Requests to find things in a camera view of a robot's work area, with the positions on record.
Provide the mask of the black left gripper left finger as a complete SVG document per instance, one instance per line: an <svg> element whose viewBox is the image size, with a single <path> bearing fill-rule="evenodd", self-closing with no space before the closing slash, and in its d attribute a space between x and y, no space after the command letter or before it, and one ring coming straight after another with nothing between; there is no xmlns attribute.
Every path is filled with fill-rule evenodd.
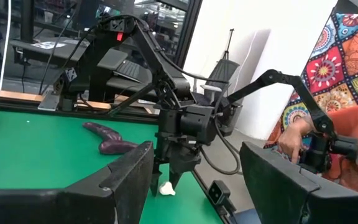
<svg viewBox="0 0 358 224"><path fill-rule="evenodd" d="M0 189L0 224L139 224L153 166L145 141L62 189Z"/></svg>

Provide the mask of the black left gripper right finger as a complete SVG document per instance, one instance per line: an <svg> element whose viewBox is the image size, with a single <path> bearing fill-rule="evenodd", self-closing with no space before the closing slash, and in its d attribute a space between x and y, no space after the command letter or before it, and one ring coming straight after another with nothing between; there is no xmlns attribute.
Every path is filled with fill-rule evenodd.
<svg viewBox="0 0 358 224"><path fill-rule="evenodd" d="M358 224L358 192L243 142L242 173L262 224Z"/></svg>

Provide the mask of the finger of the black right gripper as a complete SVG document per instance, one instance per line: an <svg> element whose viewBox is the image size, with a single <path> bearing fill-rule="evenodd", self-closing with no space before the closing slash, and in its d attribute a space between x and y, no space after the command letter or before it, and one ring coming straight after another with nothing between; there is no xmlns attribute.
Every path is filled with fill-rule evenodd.
<svg viewBox="0 0 358 224"><path fill-rule="evenodd" d="M176 188L181 176L182 176L182 173L170 170L170 172L169 172L169 182L171 183L173 190L175 190L175 188Z"/></svg>
<svg viewBox="0 0 358 224"><path fill-rule="evenodd" d="M150 190L153 196L157 195L158 182L161 175L162 173L160 172L160 164L158 162L154 162L152 169L152 179L150 184Z"/></svg>

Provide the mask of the white garlic bulb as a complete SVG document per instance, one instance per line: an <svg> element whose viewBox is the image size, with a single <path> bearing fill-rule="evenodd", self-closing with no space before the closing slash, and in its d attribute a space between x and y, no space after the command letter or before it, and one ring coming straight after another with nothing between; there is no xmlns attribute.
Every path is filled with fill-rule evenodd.
<svg viewBox="0 0 358 224"><path fill-rule="evenodd" d="M173 189L173 185L171 182L164 182L158 189L161 195L170 195L175 196L176 192Z"/></svg>

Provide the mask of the purple sweet potato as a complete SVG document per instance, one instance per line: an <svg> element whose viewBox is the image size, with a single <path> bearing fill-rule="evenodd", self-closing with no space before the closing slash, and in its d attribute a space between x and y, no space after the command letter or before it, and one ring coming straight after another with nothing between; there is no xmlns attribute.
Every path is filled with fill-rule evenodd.
<svg viewBox="0 0 358 224"><path fill-rule="evenodd" d="M105 155L125 154L135 149L138 144L123 140L121 134L107 126L94 122L85 122L83 127L102 139L99 153Z"/></svg>

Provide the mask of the person's hand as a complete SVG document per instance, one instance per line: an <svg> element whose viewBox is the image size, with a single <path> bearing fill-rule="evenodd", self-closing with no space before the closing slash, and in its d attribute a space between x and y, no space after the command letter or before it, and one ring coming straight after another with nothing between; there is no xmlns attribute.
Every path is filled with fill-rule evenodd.
<svg viewBox="0 0 358 224"><path fill-rule="evenodd" d="M278 139L278 147L290 158L291 162L298 162L299 153L303 148L302 137L314 131L314 124L310 116L304 116L288 125Z"/></svg>

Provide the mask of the grey office chair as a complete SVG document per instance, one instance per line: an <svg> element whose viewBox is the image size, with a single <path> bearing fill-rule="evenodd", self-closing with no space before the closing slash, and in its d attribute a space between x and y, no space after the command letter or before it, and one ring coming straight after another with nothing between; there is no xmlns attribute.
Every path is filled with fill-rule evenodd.
<svg viewBox="0 0 358 224"><path fill-rule="evenodd" d="M227 59L221 59L217 62L209 76L209 79L228 82L238 66L239 64L236 62ZM204 90L204 93L193 94L197 104L202 106L210 106L211 103L215 102L215 100L217 100L224 93L224 88L227 87L227 83L207 81L200 87Z"/></svg>

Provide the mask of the grey laptop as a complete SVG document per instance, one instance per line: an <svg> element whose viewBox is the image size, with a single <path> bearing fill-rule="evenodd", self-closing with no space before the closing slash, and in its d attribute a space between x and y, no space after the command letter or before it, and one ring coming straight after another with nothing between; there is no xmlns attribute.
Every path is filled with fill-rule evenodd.
<svg viewBox="0 0 358 224"><path fill-rule="evenodd" d="M135 82L141 82L139 79L140 65L127 60L128 54L115 49L109 49L98 67L112 71L114 74L128 78Z"/></svg>

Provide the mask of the black stand pole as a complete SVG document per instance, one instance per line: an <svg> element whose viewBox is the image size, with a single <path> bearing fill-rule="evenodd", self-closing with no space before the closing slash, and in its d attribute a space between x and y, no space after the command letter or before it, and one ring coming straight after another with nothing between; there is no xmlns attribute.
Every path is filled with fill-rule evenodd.
<svg viewBox="0 0 358 224"><path fill-rule="evenodd" d="M233 32L234 32L234 28L229 30L229 39L228 39L227 46L226 46L226 49L225 49L224 55L223 55L223 59L226 59L226 60L229 60L229 48L231 45Z"/></svg>

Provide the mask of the wooden plank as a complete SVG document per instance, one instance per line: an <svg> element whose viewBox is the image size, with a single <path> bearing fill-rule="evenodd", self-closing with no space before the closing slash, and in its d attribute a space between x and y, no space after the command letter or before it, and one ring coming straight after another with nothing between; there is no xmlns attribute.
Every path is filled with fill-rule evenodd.
<svg viewBox="0 0 358 224"><path fill-rule="evenodd" d="M11 99L11 100L24 100L24 101L34 101L41 103L44 101L44 96L42 95L34 95L30 93L19 93L19 92L12 92L12 91L0 91L0 99ZM94 109L101 109L101 110L110 110L111 105L109 103L99 103L93 101L82 101L77 100L74 102L74 106L84 106L87 107L87 104L92 106Z"/></svg>

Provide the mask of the black desk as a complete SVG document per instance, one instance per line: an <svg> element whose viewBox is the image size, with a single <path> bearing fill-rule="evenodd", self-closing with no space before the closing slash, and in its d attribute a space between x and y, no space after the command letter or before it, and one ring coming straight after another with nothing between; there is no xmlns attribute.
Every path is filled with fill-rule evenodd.
<svg viewBox="0 0 358 224"><path fill-rule="evenodd" d="M11 41L14 50L19 51L21 49L27 59L50 62L59 66L65 63L77 43L77 40L68 37L61 39L43 37L34 44L20 40ZM91 78L90 86L86 88L89 91L91 101L107 101L112 96L120 94L121 91L124 92L125 96L128 96L152 81L150 70L141 65L139 72L141 82L135 82L101 67L98 67L95 72L96 75Z"/></svg>

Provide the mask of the black window frame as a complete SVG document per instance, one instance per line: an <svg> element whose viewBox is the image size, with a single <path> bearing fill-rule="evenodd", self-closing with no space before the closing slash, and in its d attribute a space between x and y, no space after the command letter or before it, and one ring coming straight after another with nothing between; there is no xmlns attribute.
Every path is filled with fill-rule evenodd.
<svg viewBox="0 0 358 224"><path fill-rule="evenodd" d="M180 68L184 68L202 2L203 0L189 0L185 11L185 18L180 32L177 52L173 61Z"/></svg>

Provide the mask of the black table frame rail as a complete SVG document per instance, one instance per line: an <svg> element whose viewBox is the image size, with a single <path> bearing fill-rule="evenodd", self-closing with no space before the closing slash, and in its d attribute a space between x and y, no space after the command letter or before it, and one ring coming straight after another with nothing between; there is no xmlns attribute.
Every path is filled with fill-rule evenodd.
<svg viewBox="0 0 358 224"><path fill-rule="evenodd" d="M47 166L52 172L47 182L62 180L61 171L78 180L115 158L98 152L100 138L82 126L86 121L109 126L130 141L154 140L157 132L158 117L143 110L123 112L113 121L84 110L51 112L37 107L37 103L26 101L2 101L0 134L9 148L9 157L25 157L20 160L20 168L30 164ZM147 196L140 224L237 224L211 204L206 191L200 175L187 172L174 196Z"/></svg>

